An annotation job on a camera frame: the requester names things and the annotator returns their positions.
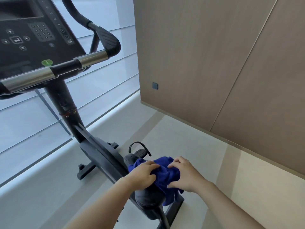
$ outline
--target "white blinds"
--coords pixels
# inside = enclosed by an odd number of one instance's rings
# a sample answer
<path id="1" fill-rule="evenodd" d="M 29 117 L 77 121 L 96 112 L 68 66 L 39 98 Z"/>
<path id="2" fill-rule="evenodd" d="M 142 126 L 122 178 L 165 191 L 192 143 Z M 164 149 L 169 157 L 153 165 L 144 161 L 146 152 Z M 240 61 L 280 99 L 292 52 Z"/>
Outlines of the white blinds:
<path id="1" fill-rule="evenodd" d="M 61 0 L 53 1 L 88 53 L 92 32 L 70 17 Z M 73 2 L 84 16 L 111 31 L 122 46 L 117 56 L 66 80 L 88 125 L 139 89 L 133 0 Z M 0 101 L 0 185 L 71 138 L 47 94 L 43 89 L 38 93 Z"/>

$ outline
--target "blue cloth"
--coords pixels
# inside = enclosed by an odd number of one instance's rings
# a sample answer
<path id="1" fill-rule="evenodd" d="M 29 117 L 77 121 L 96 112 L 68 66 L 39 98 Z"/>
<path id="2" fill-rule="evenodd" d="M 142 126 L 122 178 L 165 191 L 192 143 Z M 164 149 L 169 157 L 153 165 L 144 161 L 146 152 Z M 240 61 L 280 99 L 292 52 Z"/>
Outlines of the blue cloth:
<path id="1" fill-rule="evenodd" d="M 143 162 L 146 162 L 146 160 L 139 158 L 133 165 L 128 166 L 128 171 L 131 172 Z M 180 171 L 176 167 L 170 169 L 167 168 L 167 166 L 173 162 L 173 158 L 171 157 L 158 158 L 157 160 L 154 160 L 154 162 L 160 165 L 159 168 L 151 172 L 151 174 L 155 174 L 157 177 L 154 184 L 156 184 L 156 186 L 158 186 L 166 196 L 166 200 L 162 205 L 168 206 L 178 198 L 179 191 L 181 194 L 183 193 L 183 190 L 178 188 L 167 188 L 168 184 L 180 179 Z"/>

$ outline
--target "exercise bike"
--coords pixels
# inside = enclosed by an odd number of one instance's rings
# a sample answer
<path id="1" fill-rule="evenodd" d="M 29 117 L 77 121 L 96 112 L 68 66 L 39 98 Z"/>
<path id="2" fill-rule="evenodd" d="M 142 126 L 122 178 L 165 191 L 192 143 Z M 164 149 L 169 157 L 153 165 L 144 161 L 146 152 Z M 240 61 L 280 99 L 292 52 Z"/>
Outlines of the exercise bike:
<path id="1" fill-rule="evenodd" d="M 113 34 L 81 15 L 71 0 L 62 2 L 79 24 L 93 31 L 89 54 L 52 0 L 0 0 L 0 6 L 5 7 L 0 15 L 0 35 L 4 38 L 0 47 L 0 100 L 45 88 L 81 150 L 91 160 L 88 165 L 79 165 L 78 179 L 97 167 L 115 183 L 128 174 L 128 165 L 150 153 L 144 147 L 132 154 L 130 146 L 129 154 L 122 157 L 116 150 L 118 144 L 91 135 L 82 123 L 65 79 L 117 55 L 121 45 Z M 97 51 L 99 42 L 104 50 Z M 159 219 L 159 229 L 170 228 L 184 201 L 179 196 L 164 213 L 165 195 L 155 184 L 134 192 L 129 199 L 149 219 Z"/>

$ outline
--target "person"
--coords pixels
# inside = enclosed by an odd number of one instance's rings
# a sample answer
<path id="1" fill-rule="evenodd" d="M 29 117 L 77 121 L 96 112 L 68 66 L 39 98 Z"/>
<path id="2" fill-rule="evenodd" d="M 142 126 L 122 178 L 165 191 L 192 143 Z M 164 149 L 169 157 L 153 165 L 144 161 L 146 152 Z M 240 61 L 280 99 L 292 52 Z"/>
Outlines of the person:
<path id="1" fill-rule="evenodd" d="M 66 229 L 112 229 L 129 196 L 136 190 L 149 187 L 156 180 L 156 176 L 150 173 L 159 166 L 153 161 L 147 161 L 136 167 L 72 220 Z M 168 188 L 175 187 L 198 194 L 224 229 L 264 228 L 222 193 L 215 184 L 206 180 L 187 159 L 175 158 L 168 167 L 180 170 L 180 179 L 171 182 Z"/>

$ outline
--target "wooden wall panel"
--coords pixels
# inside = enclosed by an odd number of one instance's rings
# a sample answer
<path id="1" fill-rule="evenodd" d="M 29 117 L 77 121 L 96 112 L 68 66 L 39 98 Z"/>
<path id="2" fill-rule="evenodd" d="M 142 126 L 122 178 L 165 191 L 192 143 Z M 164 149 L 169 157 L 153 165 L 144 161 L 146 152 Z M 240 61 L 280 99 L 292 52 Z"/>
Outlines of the wooden wall panel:
<path id="1" fill-rule="evenodd" d="M 134 0 L 141 100 L 210 130 L 275 2 Z"/>
<path id="2" fill-rule="evenodd" d="M 305 174 L 305 0 L 278 0 L 212 132 Z"/>

